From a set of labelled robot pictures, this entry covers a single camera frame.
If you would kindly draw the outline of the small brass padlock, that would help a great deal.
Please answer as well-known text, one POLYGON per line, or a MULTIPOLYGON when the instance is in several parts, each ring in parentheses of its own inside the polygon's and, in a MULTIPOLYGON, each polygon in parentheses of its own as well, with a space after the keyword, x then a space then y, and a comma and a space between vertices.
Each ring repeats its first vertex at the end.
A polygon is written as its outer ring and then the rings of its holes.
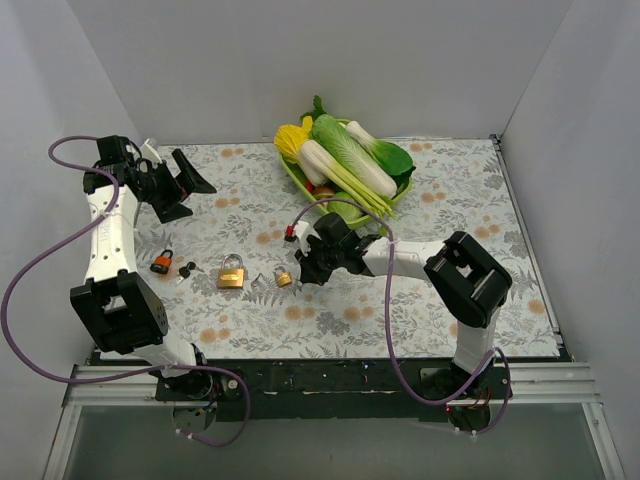
POLYGON ((278 288, 284 288, 293 283, 293 277, 284 267, 278 266, 273 270, 274 281, 278 288))

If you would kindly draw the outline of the orange black padlock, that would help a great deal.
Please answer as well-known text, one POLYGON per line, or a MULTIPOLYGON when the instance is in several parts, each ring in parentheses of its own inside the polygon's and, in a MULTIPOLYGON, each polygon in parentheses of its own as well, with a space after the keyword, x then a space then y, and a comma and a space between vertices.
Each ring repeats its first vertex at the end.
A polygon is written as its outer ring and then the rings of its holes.
POLYGON ((151 263, 150 271, 159 275, 167 275, 172 265, 173 254, 171 249, 163 250, 151 263))

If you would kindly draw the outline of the black-headed key pair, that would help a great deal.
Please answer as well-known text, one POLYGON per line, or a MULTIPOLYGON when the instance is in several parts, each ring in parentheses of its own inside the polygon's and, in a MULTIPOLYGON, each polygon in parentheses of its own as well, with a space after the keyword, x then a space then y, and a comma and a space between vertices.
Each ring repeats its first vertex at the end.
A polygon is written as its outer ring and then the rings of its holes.
POLYGON ((185 265, 178 269, 177 285, 180 285, 184 280, 188 279, 194 272, 203 272, 203 269, 199 267, 195 262, 189 261, 185 265))

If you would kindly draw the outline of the large brass padlock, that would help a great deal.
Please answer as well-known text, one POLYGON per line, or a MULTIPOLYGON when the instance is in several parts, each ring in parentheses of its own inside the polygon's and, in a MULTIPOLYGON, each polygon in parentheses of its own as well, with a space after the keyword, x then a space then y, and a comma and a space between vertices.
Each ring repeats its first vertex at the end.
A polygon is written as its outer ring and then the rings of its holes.
POLYGON ((236 253, 228 254, 222 259, 216 287, 221 290, 242 289, 245 283, 245 273, 242 256, 236 253))

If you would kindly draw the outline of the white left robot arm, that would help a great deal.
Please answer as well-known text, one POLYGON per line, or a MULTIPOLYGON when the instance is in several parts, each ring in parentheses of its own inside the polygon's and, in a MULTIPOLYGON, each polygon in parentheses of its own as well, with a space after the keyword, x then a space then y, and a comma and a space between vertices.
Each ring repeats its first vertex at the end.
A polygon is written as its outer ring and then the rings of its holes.
POLYGON ((83 189, 98 224, 85 280, 70 291, 72 307, 102 352, 138 357, 171 391, 203 399, 214 386, 205 357, 170 329, 161 299, 139 274, 134 227, 142 203, 168 223, 192 215, 183 204, 190 194, 216 189, 179 149, 172 152, 179 168, 173 175, 151 141, 136 146, 113 135, 96 144, 99 159, 84 174, 83 189))

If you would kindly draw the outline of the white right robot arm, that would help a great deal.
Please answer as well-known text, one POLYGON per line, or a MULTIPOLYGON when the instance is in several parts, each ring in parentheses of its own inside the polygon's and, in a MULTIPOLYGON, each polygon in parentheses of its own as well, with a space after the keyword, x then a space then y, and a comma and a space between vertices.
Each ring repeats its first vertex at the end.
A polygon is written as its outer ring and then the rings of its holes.
POLYGON ((354 275, 430 282, 458 324, 455 354, 442 385, 447 394, 427 399, 405 379, 402 387, 429 406, 486 389, 487 370, 500 352, 493 345, 497 317, 513 280, 471 235, 456 231, 442 242, 359 236, 338 214, 329 213, 315 224, 295 219, 285 239, 299 244, 295 257, 304 284, 324 285, 340 268, 354 275))

